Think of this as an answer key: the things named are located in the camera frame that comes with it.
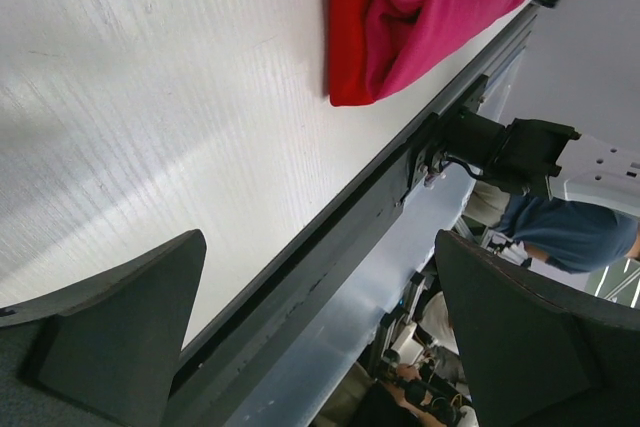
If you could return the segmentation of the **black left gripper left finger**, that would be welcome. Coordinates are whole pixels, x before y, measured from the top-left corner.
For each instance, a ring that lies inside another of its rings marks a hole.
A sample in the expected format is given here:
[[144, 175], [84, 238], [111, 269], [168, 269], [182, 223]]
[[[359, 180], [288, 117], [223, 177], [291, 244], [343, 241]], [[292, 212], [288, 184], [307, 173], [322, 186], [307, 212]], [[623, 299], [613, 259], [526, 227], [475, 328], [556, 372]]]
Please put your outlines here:
[[199, 230], [1, 310], [4, 426], [158, 426], [206, 256]]

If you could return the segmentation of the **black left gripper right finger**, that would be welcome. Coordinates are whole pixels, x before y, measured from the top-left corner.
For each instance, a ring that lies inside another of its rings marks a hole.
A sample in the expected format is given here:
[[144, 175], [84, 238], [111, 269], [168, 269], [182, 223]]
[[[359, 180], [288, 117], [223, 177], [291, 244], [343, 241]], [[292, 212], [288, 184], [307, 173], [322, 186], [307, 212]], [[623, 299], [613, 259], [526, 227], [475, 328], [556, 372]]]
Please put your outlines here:
[[482, 426], [636, 426], [639, 312], [441, 230], [438, 277]]

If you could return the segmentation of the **pink t shirt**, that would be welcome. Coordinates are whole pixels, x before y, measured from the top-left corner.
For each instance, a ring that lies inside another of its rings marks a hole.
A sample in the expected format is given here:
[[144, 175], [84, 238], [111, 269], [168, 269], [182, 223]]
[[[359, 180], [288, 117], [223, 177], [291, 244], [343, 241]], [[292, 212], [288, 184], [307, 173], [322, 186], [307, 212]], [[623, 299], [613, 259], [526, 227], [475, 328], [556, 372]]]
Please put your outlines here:
[[526, 0], [371, 0], [365, 85], [375, 101], [408, 87]]

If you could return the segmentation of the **red t shirt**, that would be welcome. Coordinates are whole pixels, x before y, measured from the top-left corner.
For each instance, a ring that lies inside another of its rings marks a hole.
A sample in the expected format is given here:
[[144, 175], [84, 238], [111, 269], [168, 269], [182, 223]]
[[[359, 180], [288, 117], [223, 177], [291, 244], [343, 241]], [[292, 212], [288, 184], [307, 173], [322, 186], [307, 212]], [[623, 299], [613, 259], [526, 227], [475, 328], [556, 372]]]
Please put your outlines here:
[[365, 17], [371, 0], [329, 0], [328, 90], [334, 107], [375, 102], [366, 87]]

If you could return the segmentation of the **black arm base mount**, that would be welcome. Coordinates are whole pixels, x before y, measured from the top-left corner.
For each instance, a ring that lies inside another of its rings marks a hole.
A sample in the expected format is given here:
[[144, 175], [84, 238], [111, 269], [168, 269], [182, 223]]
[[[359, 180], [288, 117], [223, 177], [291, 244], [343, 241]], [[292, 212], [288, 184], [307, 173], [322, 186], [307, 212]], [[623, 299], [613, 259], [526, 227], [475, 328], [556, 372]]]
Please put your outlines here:
[[505, 126], [462, 107], [436, 118], [418, 166], [435, 177], [456, 164], [508, 194], [550, 198], [550, 181], [561, 173], [558, 160], [579, 139], [569, 126], [535, 119]]

